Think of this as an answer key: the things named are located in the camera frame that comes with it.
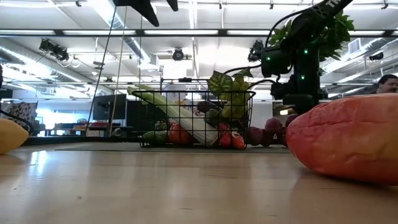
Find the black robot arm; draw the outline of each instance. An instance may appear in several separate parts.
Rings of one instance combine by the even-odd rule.
[[[282,41],[282,50],[295,50],[318,39],[325,27],[353,0],[326,0],[301,13],[292,23],[287,37]]]
[[[305,113],[319,104],[325,94],[320,89],[319,45],[325,27],[353,0],[326,0],[303,10],[294,19],[291,31],[276,47],[264,47],[261,70],[264,77],[280,76],[294,69],[287,83],[271,86],[271,95]]]

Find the wire basket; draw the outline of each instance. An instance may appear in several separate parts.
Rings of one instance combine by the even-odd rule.
[[[253,91],[222,92],[215,97],[202,90],[141,90],[161,94],[166,105],[139,104],[141,147],[222,147],[245,149],[250,127]]]

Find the celery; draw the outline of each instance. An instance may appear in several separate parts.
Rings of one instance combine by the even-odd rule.
[[[153,89],[146,85],[139,85],[139,88],[143,90],[153,91]],[[166,97],[160,93],[147,93],[139,92],[136,89],[129,87],[127,92],[130,95],[134,95],[138,98],[148,101],[153,105],[160,108],[167,116],[180,123],[180,125],[187,130],[196,140],[198,140],[204,146],[212,146],[218,139],[217,129],[210,126],[203,119],[194,115],[191,111],[176,105],[175,103],[167,101]]]

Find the red pepper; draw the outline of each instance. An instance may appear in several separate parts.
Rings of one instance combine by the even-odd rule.
[[[231,147],[231,136],[229,134],[224,134],[220,139],[220,146],[224,148]]]
[[[225,134],[231,134],[231,127],[226,123],[220,123],[218,125],[218,135],[222,138]]]
[[[232,144],[236,149],[245,149],[246,145],[242,136],[236,132],[232,133]]]

